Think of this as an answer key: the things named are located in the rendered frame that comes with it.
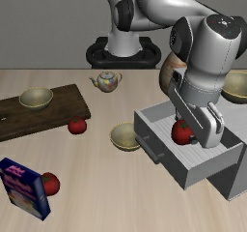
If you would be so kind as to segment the grey cabinet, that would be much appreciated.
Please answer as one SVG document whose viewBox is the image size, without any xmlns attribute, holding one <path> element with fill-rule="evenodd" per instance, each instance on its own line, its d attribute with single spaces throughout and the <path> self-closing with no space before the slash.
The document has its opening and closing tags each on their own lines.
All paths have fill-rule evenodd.
<svg viewBox="0 0 247 232">
<path fill-rule="evenodd" d="M 243 146 L 235 164 L 208 177 L 227 200 L 247 192 L 247 104 L 236 104 L 221 98 L 216 104 L 223 114 L 225 129 L 232 132 Z"/>
</svg>

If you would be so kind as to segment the grey cabinet drawer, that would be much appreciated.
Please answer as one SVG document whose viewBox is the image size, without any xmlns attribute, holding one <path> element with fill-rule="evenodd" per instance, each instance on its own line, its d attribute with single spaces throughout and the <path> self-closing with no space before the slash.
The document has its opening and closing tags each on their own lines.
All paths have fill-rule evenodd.
<svg viewBox="0 0 247 232">
<path fill-rule="evenodd" d="M 161 163 L 183 188 L 209 180 L 216 187 L 229 188 L 237 175 L 247 130 L 233 118 L 238 106 L 221 100 L 218 107 L 226 126 L 218 146 L 204 149 L 200 144 L 179 146 L 171 138 L 175 108 L 165 101 L 134 112 L 137 141 L 154 163 Z"/>
</svg>

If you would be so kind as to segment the red tomato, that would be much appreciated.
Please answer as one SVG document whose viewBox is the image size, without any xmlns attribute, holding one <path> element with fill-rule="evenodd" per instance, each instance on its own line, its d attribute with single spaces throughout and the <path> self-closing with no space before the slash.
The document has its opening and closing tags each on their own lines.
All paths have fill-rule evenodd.
<svg viewBox="0 0 247 232">
<path fill-rule="evenodd" d="M 69 120 L 68 130 L 72 134 L 84 133 L 87 129 L 86 121 L 80 116 L 74 116 Z"/>
<path fill-rule="evenodd" d="M 186 145 L 190 143 L 190 137 L 193 131 L 188 127 L 184 120 L 177 120 L 172 127 L 171 137 L 178 145 Z"/>
<path fill-rule="evenodd" d="M 47 196 L 55 195 L 59 191 L 60 181 L 54 174 L 50 172 L 43 173 L 41 179 Z"/>
</svg>

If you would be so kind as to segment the brown round vase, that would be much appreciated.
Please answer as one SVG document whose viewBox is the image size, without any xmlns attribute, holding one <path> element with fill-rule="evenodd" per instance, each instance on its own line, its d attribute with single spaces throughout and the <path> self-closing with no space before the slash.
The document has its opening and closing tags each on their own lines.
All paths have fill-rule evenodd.
<svg viewBox="0 0 247 232">
<path fill-rule="evenodd" d="M 174 52 L 171 52 L 167 56 L 159 72 L 159 86 L 165 95 L 168 94 L 170 80 L 173 76 L 173 70 L 185 70 L 185 68 L 186 64 L 182 62 Z"/>
</svg>

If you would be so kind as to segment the white patterned teapot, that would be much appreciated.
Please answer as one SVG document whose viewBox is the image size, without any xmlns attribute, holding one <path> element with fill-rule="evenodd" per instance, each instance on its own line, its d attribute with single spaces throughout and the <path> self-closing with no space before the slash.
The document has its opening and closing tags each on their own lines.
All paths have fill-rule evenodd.
<svg viewBox="0 0 247 232">
<path fill-rule="evenodd" d="M 97 87 L 101 92 L 111 93 L 113 92 L 122 81 L 123 75 L 120 72 L 101 72 L 97 79 L 90 77 L 93 85 Z"/>
</svg>

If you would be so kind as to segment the cream porcelain bowl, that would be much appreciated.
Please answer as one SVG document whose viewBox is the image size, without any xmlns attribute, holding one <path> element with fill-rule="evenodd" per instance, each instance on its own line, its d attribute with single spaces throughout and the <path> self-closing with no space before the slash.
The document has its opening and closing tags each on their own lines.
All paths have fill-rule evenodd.
<svg viewBox="0 0 247 232">
<path fill-rule="evenodd" d="M 247 103 L 247 72 L 230 71 L 225 79 L 222 96 L 232 103 Z"/>
<path fill-rule="evenodd" d="M 47 108 L 53 100 L 53 92 L 44 87 L 32 87 L 24 91 L 18 98 L 19 103 L 30 110 Z"/>
<path fill-rule="evenodd" d="M 122 151 L 135 151 L 140 148 L 136 141 L 136 132 L 132 122 L 122 122 L 117 124 L 110 131 L 111 142 Z"/>
</svg>

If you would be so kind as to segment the blue carton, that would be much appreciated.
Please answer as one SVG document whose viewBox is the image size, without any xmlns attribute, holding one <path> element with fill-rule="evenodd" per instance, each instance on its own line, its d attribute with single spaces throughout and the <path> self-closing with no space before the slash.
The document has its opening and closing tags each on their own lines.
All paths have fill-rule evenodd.
<svg viewBox="0 0 247 232">
<path fill-rule="evenodd" d="M 41 175 L 11 159 L 0 161 L 0 178 L 10 201 L 40 220 L 50 214 Z"/>
</svg>

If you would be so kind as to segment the flat brown board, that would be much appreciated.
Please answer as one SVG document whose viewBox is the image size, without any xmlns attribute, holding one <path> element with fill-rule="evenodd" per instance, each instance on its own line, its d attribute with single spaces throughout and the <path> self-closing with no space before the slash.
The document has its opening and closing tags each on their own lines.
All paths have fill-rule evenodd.
<svg viewBox="0 0 247 232">
<path fill-rule="evenodd" d="M 53 88 L 52 92 L 50 105 L 40 111 L 25 108 L 18 97 L 1 100 L 0 142 L 67 125 L 74 116 L 91 118 L 90 109 L 75 84 Z"/>
</svg>

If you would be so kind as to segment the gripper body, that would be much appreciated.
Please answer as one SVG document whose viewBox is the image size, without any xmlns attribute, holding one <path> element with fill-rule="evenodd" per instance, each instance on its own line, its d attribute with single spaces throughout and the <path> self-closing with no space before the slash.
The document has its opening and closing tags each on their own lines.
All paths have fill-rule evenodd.
<svg viewBox="0 0 247 232">
<path fill-rule="evenodd" d="M 169 98 L 203 148 L 218 146 L 223 135 L 225 123 L 216 107 L 220 92 L 221 88 L 202 75 L 172 73 Z"/>
</svg>

